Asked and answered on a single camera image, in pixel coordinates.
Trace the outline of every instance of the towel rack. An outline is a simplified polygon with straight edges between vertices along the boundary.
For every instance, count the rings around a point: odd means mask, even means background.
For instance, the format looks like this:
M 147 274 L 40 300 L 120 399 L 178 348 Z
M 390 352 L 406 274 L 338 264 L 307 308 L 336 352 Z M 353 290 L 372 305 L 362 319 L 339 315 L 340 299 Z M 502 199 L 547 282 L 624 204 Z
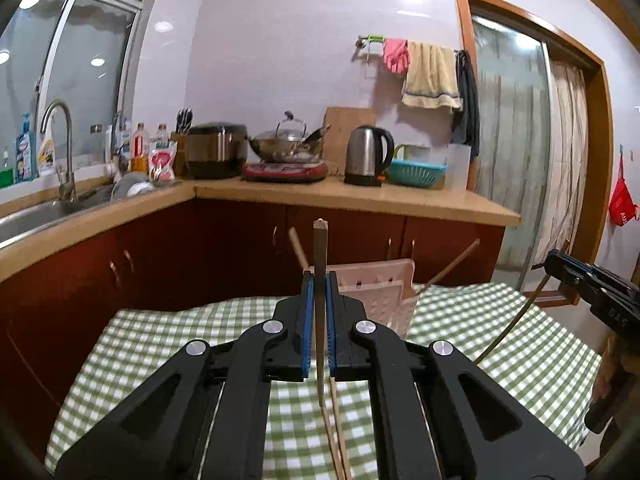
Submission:
M 358 39 L 356 40 L 356 47 L 357 48 L 364 48 L 367 43 L 371 44 L 371 43 L 385 43 L 385 37 L 384 36 L 374 36 L 372 34 L 369 34 L 367 36 L 358 36 Z

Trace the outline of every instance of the wooden door frame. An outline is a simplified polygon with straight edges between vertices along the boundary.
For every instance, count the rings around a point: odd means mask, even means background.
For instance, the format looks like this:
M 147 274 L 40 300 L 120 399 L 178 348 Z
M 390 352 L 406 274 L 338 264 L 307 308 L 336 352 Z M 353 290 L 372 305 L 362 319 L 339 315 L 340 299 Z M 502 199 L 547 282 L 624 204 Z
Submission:
M 551 40 L 558 48 L 557 56 L 578 56 L 584 60 L 587 68 L 583 69 L 586 85 L 587 119 L 588 119 L 588 156 L 584 198 L 580 219 L 570 255 L 587 264 L 595 261 L 602 239 L 602 232 L 607 219 L 607 205 L 611 190 L 613 168 L 613 122 L 611 100 L 607 72 L 603 60 L 596 56 L 583 44 L 574 40 L 564 31 L 535 14 L 511 5 L 503 0 L 456 0 L 460 15 L 462 43 L 469 52 L 471 61 L 478 74 L 476 63 L 476 40 L 471 19 L 471 9 L 482 13 L 505 16 L 511 22 L 522 24 L 527 31 L 533 31 L 539 39 Z M 559 306 L 576 304 L 577 293 L 566 286 L 558 291 L 550 291 L 536 303 L 539 306 Z

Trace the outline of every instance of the window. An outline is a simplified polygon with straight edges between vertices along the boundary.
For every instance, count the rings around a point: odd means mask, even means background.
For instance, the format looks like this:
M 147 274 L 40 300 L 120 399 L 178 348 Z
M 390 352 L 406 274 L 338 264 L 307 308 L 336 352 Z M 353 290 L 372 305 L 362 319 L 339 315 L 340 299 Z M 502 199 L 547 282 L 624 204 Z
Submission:
M 0 64 L 0 150 L 7 147 L 11 165 L 22 114 L 35 112 L 36 84 L 65 2 L 38 0 L 18 9 L 0 37 L 0 52 L 5 53 Z
M 22 115 L 30 113 L 36 146 L 44 110 L 54 99 L 70 107 L 74 168 L 105 162 L 105 133 L 124 106 L 140 0 L 23 0 L 0 37 L 0 150 L 14 163 Z M 54 116 L 56 159 L 65 164 L 66 125 Z

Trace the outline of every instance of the red bag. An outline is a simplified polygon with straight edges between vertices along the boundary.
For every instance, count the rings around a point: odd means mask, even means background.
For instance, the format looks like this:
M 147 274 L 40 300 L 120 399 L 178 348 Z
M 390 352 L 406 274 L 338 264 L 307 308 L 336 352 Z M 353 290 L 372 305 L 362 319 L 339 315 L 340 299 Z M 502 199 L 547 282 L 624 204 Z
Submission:
M 620 169 L 616 189 L 613 190 L 611 202 L 609 203 L 609 217 L 614 224 L 620 226 L 623 226 L 632 218 L 640 219 L 640 206 L 634 204 L 631 199 L 631 193 L 626 188 L 622 153 L 620 153 Z

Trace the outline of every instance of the curtain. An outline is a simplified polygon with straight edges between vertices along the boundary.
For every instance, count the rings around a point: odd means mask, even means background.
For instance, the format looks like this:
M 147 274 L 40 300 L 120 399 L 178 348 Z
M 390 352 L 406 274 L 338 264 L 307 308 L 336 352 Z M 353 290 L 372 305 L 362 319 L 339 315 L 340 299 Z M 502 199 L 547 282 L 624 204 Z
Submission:
M 587 160 L 587 99 L 582 71 L 551 62 L 551 147 L 549 186 L 532 264 L 573 241 L 582 205 Z
M 515 30 L 474 17 L 478 56 L 480 155 L 476 192 L 519 213 L 505 230 L 496 267 L 527 265 L 547 180 L 550 111 L 542 44 Z

